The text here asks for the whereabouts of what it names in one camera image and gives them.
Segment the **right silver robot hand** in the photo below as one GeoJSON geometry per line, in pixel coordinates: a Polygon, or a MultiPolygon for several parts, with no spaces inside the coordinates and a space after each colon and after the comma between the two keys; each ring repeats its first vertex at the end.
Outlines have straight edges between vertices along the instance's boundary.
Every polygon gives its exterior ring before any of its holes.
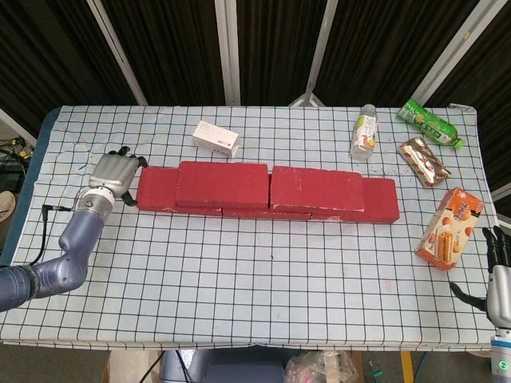
{"type": "Polygon", "coordinates": [[[454,282],[450,282],[450,290],[462,302],[485,312],[496,328],[510,330],[510,236],[498,226],[483,227],[482,233],[489,272],[486,297],[466,294],[454,282]]]}

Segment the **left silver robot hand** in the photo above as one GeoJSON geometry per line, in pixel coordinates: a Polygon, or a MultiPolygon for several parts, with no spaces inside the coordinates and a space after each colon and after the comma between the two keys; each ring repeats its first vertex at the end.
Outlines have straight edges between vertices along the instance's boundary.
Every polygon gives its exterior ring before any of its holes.
{"type": "Polygon", "coordinates": [[[143,156],[128,155],[130,147],[122,146],[118,151],[104,154],[89,178],[90,188],[106,188],[115,199],[121,198],[129,206],[137,201],[131,196],[129,187],[138,168],[147,168],[148,162],[143,156]]]}

